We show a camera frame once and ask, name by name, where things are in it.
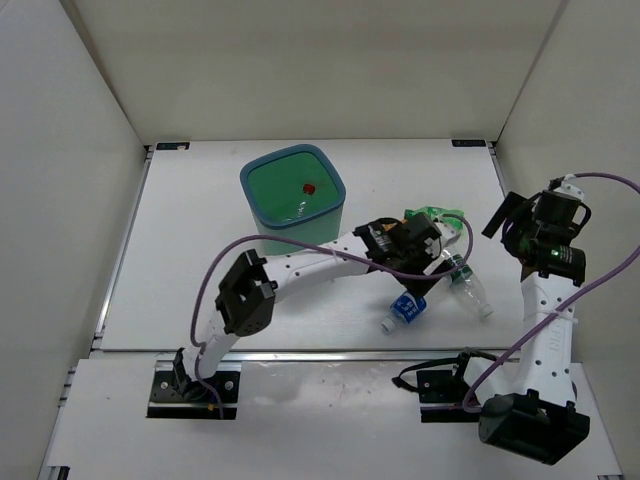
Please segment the clear bottle green label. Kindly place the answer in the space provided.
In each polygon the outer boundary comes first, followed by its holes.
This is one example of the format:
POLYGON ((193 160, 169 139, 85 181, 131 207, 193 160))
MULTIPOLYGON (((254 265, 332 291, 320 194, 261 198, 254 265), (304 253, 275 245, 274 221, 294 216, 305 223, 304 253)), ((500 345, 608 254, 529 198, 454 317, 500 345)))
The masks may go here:
POLYGON ((457 301, 477 319, 489 317, 494 309, 488 301, 484 286, 473 269, 463 261, 462 255, 450 246, 442 250, 441 258, 447 263, 447 269, 459 267, 448 276, 449 288, 457 301))

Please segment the clear bottle red cap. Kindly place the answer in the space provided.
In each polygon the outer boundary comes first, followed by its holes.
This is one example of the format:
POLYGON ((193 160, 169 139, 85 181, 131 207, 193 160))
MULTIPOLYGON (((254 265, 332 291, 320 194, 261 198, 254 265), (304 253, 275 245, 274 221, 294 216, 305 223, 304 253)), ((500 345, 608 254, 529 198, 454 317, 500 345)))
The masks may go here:
POLYGON ((315 206, 315 193, 316 187, 313 184, 305 183, 302 186, 301 192, 294 200, 295 212, 298 217, 307 215, 313 210, 315 206))

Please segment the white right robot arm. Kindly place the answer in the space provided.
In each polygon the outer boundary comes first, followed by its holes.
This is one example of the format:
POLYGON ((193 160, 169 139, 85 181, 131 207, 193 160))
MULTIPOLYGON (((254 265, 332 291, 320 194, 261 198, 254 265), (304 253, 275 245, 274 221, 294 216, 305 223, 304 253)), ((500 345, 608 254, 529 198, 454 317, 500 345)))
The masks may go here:
POLYGON ((535 334, 516 348, 515 374, 488 354, 466 350, 442 387, 470 400, 425 406, 424 423, 476 421, 482 443, 554 465, 584 441, 590 419, 576 409, 571 378, 573 295, 585 280, 586 255, 572 240, 591 217, 583 192, 551 186, 530 198, 509 193, 482 233, 501 236, 518 259, 525 331, 535 334))

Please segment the clear bottle blue label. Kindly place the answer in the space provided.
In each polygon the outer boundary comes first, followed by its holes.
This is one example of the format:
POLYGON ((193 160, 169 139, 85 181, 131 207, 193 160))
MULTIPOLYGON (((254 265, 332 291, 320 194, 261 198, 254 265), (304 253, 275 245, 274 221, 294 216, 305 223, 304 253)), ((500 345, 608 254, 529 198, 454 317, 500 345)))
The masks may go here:
POLYGON ((408 291, 402 293, 390 305, 387 315, 381 321, 385 334, 391 334, 399 326, 407 326, 416 320, 427 308, 424 297, 414 296, 408 291))

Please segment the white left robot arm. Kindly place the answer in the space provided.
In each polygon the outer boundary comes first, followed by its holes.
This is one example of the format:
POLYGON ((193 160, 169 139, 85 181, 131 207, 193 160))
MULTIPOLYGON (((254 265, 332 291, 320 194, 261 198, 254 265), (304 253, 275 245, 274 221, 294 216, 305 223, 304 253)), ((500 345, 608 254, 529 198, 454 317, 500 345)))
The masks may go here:
POLYGON ((213 377, 223 357, 240 338, 264 330, 275 305, 299 291, 383 271, 412 295, 425 295, 445 273, 426 270, 459 237, 450 225, 418 213, 407 220, 374 220, 316 247, 300 243, 294 253, 241 253, 218 284, 209 321, 200 324, 192 316, 190 344, 173 361, 173 388, 191 402, 215 399, 213 377))

